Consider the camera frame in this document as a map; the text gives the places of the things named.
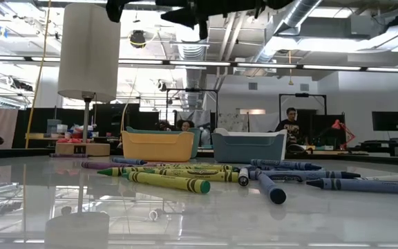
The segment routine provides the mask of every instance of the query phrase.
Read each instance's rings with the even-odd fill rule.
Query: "red desk lamp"
[[[331,126],[333,129],[343,129],[349,135],[350,139],[348,139],[344,144],[340,145],[341,149],[346,149],[346,145],[351,142],[351,140],[355,139],[356,136],[343,124],[340,120],[336,120],[334,124]]]

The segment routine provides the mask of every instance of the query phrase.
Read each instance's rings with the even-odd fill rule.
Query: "white lamp shade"
[[[58,93],[83,100],[116,99],[121,25],[110,21],[105,8],[72,3],[64,11]]]

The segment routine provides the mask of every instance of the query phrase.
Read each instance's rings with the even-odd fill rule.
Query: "yellow bin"
[[[191,157],[194,134],[149,134],[122,132],[126,158],[148,161],[186,162]]]

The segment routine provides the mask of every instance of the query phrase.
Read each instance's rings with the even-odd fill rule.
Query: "black shirt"
[[[297,143],[301,139],[301,132],[297,121],[282,120],[276,128],[276,132],[283,129],[286,129],[288,132],[288,143]]]

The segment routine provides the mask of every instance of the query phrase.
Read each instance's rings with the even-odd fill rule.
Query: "glossy table surface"
[[[256,181],[193,194],[98,175],[84,160],[109,158],[0,159],[0,248],[398,248],[398,194],[277,182],[287,200],[275,205]],[[398,174],[396,165],[312,163]]]

